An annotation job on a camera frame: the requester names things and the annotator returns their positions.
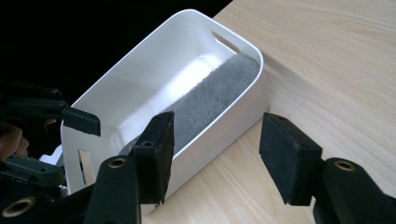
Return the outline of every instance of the white plastic bin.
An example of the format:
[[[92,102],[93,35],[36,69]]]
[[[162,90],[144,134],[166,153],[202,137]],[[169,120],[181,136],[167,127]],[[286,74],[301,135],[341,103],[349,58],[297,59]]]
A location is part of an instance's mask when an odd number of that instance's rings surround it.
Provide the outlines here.
[[[133,48],[72,105],[102,122],[101,137],[62,126],[68,192],[94,182],[102,161],[119,155],[150,119],[239,51],[260,64],[255,80],[173,158],[169,197],[249,129],[267,109],[261,52],[206,15],[186,9]],[[84,173],[80,162],[84,163]],[[155,208],[142,205],[145,215]]]

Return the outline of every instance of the felt liner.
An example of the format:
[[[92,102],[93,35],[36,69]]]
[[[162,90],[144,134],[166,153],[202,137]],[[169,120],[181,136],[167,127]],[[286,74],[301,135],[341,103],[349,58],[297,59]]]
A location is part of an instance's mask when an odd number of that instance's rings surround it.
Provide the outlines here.
[[[253,82],[259,70],[253,58],[235,54],[169,105],[164,112],[175,112],[175,154],[215,120]],[[138,137],[120,154],[128,153]]]

